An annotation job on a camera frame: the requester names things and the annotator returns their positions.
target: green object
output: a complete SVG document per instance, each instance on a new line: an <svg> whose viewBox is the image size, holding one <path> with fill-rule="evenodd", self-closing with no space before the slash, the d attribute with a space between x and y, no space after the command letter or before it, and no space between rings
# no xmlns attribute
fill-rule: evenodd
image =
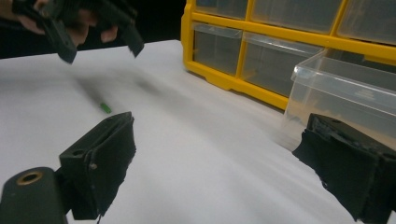
<svg viewBox="0 0 396 224"><path fill-rule="evenodd" d="M110 108L107 104L101 103L101 104L100 104L100 107L101 107L107 114L110 114L110 113L111 113L111 108Z"/></svg>

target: white table surface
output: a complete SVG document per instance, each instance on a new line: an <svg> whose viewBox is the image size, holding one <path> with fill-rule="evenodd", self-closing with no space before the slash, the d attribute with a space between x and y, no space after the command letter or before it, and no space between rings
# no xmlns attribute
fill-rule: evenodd
<svg viewBox="0 0 396 224"><path fill-rule="evenodd" d="M0 61L0 184L132 111L137 152L101 223L355 223L272 140L282 114L186 72L178 41ZM95 223L75 221L69 223Z"/></svg>

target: yellow storage organizer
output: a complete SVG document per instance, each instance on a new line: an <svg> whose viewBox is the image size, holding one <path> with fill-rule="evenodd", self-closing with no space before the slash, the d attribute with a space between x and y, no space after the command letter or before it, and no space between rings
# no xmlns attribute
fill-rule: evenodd
<svg viewBox="0 0 396 224"><path fill-rule="evenodd" d="M323 49L396 64L392 8L395 0L187 0L183 61L209 83L285 109L293 67Z"/></svg>

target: clear plastic container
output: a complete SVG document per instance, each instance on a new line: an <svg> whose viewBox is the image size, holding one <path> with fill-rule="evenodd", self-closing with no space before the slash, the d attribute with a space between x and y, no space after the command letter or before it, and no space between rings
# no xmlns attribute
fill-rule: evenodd
<svg viewBox="0 0 396 224"><path fill-rule="evenodd" d="M311 113L339 119L396 150L396 74L335 59L325 50L294 70L277 141L301 142Z"/></svg>
<svg viewBox="0 0 396 224"><path fill-rule="evenodd" d="M244 33L247 42L242 79L289 97L295 65L323 50L322 47Z"/></svg>
<svg viewBox="0 0 396 224"><path fill-rule="evenodd" d="M396 45L396 0L349 0L338 34Z"/></svg>
<svg viewBox="0 0 396 224"><path fill-rule="evenodd" d="M328 34L342 0L256 0L251 19L262 23Z"/></svg>
<svg viewBox="0 0 396 224"><path fill-rule="evenodd" d="M196 0L198 12L244 20L248 0Z"/></svg>
<svg viewBox="0 0 396 224"><path fill-rule="evenodd" d="M230 76L236 74L242 31L195 23L193 60Z"/></svg>

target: transparent plastic bin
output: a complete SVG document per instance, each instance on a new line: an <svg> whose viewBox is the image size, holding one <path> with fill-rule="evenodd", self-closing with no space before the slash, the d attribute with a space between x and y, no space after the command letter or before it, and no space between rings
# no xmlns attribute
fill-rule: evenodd
<svg viewBox="0 0 396 224"><path fill-rule="evenodd" d="M193 60L234 76L238 65L242 31L195 23Z"/></svg>
<svg viewBox="0 0 396 224"><path fill-rule="evenodd" d="M339 119L396 150L396 74L329 56L324 50L294 70L277 142L294 150L311 113Z"/></svg>
<svg viewBox="0 0 396 224"><path fill-rule="evenodd" d="M244 33L247 52L242 79L268 91L289 97L295 65L323 50L322 47Z"/></svg>
<svg viewBox="0 0 396 224"><path fill-rule="evenodd" d="M349 0L338 34L396 45L396 0Z"/></svg>
<svg viewBox="0 0 396 224"><path fill-rule="evenodd" d="M248 0L196 0L198 12L244 20Z"/></svg>
<svg viewBox="0 0 396 224"><path fill-rule="evenodd" d="M256 0L251 19L262 23L328 34L342 0Z"/></svg>

